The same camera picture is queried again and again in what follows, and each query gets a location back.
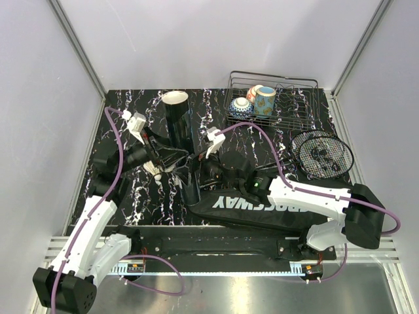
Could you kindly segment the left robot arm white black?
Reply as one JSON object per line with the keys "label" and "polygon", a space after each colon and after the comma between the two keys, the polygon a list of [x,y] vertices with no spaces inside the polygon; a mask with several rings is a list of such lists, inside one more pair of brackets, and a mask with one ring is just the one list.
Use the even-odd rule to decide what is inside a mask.
{"label": "left robot arm white black", "polygon": [[184,156],[184,152],[169,146],[167,138],[149,128],[131,134],[138,143],[129,149],[125,150],[119,141],[115,153],[94,158],[95,174],[79,221],[49,267],[37,268],[33,275],[37,297],[52,313],[88,313],[99,285],[120,262],[126,261],[127,265],[118,275],[130,282],[143,273],[146,260],[160,260],[146,253],[140,231],[127,226],[117,226],[105,244],[96,247],[128,189],[123,173],[146,163],[164,169],[173,165],[170,157]]}

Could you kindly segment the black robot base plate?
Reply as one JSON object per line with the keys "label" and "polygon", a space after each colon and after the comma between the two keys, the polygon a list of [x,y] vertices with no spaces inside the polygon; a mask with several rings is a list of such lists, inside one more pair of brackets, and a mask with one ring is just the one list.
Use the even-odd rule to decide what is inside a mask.
{"label": "black robot base plate", "polygon": [[335,261],[334,249],[316,253],[298,248],[293,234],[278,230],[226,228],[222,226],[117,226],[106,236],[132,236],[131,253],[147,253],[145,266],[131,262],[128,274],[172,275],[167,260],[183,276],[234,275],[239,273],[291,273],[294,262]]}

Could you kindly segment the black shuttlecock tube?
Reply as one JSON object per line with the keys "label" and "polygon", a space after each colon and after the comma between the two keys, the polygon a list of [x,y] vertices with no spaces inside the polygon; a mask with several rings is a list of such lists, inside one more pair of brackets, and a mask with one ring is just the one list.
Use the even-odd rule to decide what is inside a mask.
{"label": "black shuttlecock tube", "polygon": [[192,136],[191,114],[189,111],[189,95],[184,91],[171,91],[162,95],[166,113],[166,123],[171,146],[186,150],[174,169],[179,181],[183,203],[187,206],[196,205],[200,201],[200,192],[196,171],[192,166],[194,143]]}

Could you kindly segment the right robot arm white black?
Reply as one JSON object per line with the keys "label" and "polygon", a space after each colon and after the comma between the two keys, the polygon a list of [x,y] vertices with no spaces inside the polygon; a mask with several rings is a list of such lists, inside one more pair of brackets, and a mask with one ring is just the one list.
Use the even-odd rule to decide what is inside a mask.
{"label": "right robot arm white black", "polygon": [[365,185],[335,188],[284,182],[273,172],[255,169],[238,152],[207,159],[202,174],[213,175],[229,187],[205,190],[198,203],[188,205],[200,218],[289,232],[299,237],[297,251],[308,260],[345,243],[363,249],[380,246],[384,213]]}

